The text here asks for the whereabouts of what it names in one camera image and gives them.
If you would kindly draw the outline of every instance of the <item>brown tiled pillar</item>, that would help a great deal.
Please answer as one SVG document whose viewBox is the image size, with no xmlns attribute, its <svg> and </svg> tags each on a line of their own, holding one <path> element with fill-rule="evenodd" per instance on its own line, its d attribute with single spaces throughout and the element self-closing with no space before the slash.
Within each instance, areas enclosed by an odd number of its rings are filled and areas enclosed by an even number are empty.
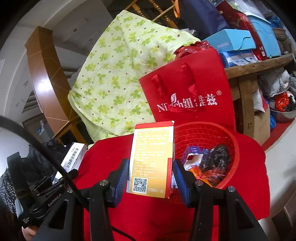
<svg viewBox="0 0 296 241">
<path fill-rule="evenodd" d="M 70 129 L 78 116 L 67 98 L 70 86 L 54 47 L 52 30 L 38 26 L 25 47 L 33 88 L 48 124 L 54 134 L 66 126 Z M 85 142 L 79 131 L 74 136 L 78 142 Z"/>
</svg>

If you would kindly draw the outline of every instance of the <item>black cable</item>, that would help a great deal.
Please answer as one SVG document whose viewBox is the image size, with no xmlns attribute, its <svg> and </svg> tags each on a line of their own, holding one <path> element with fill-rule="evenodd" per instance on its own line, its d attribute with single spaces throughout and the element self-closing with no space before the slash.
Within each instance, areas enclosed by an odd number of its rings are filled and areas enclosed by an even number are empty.
<svg viewBox="0 0 296 241">
<path fill-rule="evenodd" d="M 33 147 L 35 147 L 36 150 L 39 151 L 60 172 L 60 174 L 64 177 L 65 181 L 71 187 L 73 193 L 76 195 L 79 202 L 87 211 L 89 211 L 88 202 L 81 195 L 81 192 L 78 190 L 78 188 L 72 181 L 71 176 L 65 171 L 64 168 L 62 168 L 62 166 L 55 160 L 55 158 L 52 157 L 50 152 L 32 134 L 26 131 L 18 123 L 4 116 L 0 116 L 0 127 L 17 134 L 18 136 L 25 139 L 28 143 L 30 143 Z"/>
<path fill-rule="evenodd" d="M 117 229 L 117 228 L 115 228 L 115 227 L 113 227 L 113 226 L 112 226 L 112 230 L 113 230 L 114 232 L 116 232 L 116 233 L 118 233 L 118 234 L 121 234 L 122 236 L 124 236 L 124 237 L 130 239 L 131 241 L 136 241 L 132 236 L 126 234 L 125 232 L 123 232 L 123 231 L 121 231 L 121 230 L 119 230 L 119 229 Z"/>
</svg>

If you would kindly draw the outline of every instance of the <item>red plastic basket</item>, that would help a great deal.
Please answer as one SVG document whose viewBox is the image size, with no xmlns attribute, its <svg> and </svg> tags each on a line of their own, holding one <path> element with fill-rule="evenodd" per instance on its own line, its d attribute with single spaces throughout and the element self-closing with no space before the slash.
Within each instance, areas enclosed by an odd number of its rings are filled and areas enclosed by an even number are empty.
<svg viewBox="0 0 296 241">
<path fill-rule="evenodd" d="M 216 186 L 223 189 L 234 175 L 239 164 L 239 146 L 234 135 L 221 125 L 212 122 L 190 122 L 175 127 L 175 159 L 181 159 L 188 146 L 212 149 L 224 144 L 228 147 L 230 163 L 225 178 Z"/>
</svg>

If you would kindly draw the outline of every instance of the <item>qr code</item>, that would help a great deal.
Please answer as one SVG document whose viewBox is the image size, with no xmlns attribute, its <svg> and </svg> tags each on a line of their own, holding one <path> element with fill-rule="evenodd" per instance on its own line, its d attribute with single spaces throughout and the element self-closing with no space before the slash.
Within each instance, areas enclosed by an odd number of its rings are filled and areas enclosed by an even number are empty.
<svg viewBox="0 0 296 241">
<path fill-rule="evenodd" d="M 141 177 L 134 177 L 133 178 L 133 192 L 137 193 L 147 193 L 147 178 L 141 178 Z"/>
</svg>

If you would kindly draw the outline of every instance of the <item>red tablecloth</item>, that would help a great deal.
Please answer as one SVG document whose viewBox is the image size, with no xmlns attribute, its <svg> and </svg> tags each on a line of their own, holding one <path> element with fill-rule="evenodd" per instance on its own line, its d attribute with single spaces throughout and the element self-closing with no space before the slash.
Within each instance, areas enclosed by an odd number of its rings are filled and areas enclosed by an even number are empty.
<svg viewBox="0 0 296 241">
<path fill-rule="evenodd" d="M 265 153 L 253 139 L 236 132 L 240 163 L 228 185 L 234 186 L 259 220 L 269 216 L 270 193 Z M 122 158 L 129 158 L 133 135 L 97 141 L 85 154 L 75 183 L 79 189 L 92 187 L 116 170 Z M 193 209 L 172 200 L 124 193 L 115 208 L 109 208 L 111 224 L 137 241 L 187 240 Z M 218 212 L 214 210 L 213 239 L 218 240 Z M 115 241 L 128 240 L 115 232 Z M 89 214 L 84 215 L 84 237 L 90 240 Z"/>
</svg>

